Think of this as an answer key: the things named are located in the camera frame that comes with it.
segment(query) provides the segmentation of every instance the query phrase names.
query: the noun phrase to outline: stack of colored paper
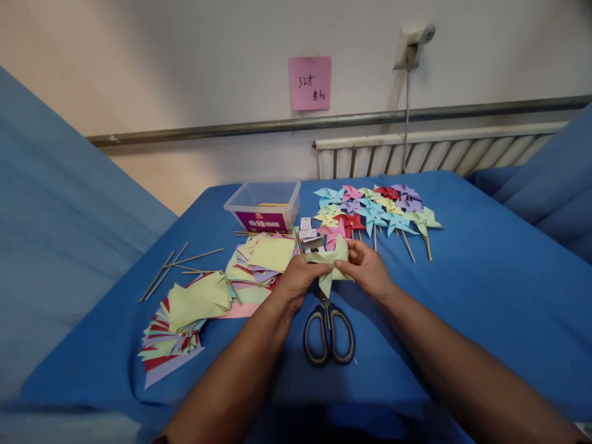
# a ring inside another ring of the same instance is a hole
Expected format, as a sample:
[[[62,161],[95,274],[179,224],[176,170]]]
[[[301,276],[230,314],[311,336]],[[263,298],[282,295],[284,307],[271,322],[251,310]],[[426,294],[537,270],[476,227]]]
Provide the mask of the stack of colored paper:
[[[260,233],[236,247],[226,267],[226,277],[242,303],[260,304],[297,253],[293,237]]]
[[[147,373],[145,388],[204,349],[199,331],[207,319],[224,316],[232,298],[233,292],[220,271],[202,274],[185,288],[175,284],[144,331],[138,356]]]

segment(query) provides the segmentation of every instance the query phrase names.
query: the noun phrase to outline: scissor handle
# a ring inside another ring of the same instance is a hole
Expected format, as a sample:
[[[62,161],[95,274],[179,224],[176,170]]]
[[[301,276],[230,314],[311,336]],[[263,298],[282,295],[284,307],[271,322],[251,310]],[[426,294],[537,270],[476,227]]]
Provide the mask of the scissor handle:
[[[345,313],[343,311],[341,311],[340,309],[338,309],[335,306],[335,304],[330,303],[329,306],[327,307],[327,310],[329,311],[329,325],[331,327],[331,353],[333,355],[333,360],[337,364],[347,365],[352,361],[353,355],[356,352],[356,339],[355,339],[355,336],[353,335],[352,325],[350,324],[350,320],[347,318]],[[341,318],[341,320],[343,321],[343,323],[345,324],[345,327],[347,329],[347,335],[348,335],[348,339],[349,339],[350,348],[347,350],[346,354],[344,354],[344,355],[340,355],[337,352],[337,339],[335,337],[336,328],[335,328],[335,321],[334,321],[334,318],[336,316],[338,318]]]
[[[319,319],[321,326],[321,340],[323,341],[323,354],[321,356],[315,356],[308,346],[308,329],[310,328],[310,324],[315,319]],[[308,317],[308,320],[306,321],[306,327],[304,328],[304,351],[306,352],[306,358],[308,359],[308,362],[310,362],[314,367],[323,367],[327,362],[329,362],[329,358],[331,357],[329,347],[327,346],[327,334],[325,333],[326,328],[327,326],[325,324],[324,308],[321,305],[317,305]]]

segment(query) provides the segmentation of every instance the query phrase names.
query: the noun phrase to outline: white radiator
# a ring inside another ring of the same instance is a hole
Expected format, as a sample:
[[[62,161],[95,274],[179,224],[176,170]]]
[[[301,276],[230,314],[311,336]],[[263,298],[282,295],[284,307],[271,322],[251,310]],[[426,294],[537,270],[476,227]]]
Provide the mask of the white radiator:
[[[523,165],[566,121],[408,133],[407,173],[448,170],[469,176],[482,168]],[[317,140],[319,179],[402,174],[402,134]]]

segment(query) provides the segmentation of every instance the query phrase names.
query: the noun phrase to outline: forearm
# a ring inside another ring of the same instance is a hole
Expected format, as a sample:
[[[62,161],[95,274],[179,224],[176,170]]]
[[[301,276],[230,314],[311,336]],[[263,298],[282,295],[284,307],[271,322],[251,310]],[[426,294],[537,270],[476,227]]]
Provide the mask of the forearm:
[[[586,441],[520,377],[396,285],[378,299],[439,399],[475,440]]]
[[[243,441],[265,399],[292,315],[277,292],[261,304],[167,424],[171,444]]]

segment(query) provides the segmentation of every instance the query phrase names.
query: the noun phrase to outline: person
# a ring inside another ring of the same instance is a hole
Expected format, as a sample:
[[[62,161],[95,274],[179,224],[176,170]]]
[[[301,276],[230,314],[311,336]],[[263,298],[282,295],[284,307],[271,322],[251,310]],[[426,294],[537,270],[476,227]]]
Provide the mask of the person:
[[[197,381],[155,443],[244,441],[294,314],[312,282],[333,267],[305,258],[293,257],[278,286]],[[364,242],[349,240],[348,261],[334,266],[386,313],[436,396],[476,442],[589,442],[504,364],[402,291]]]

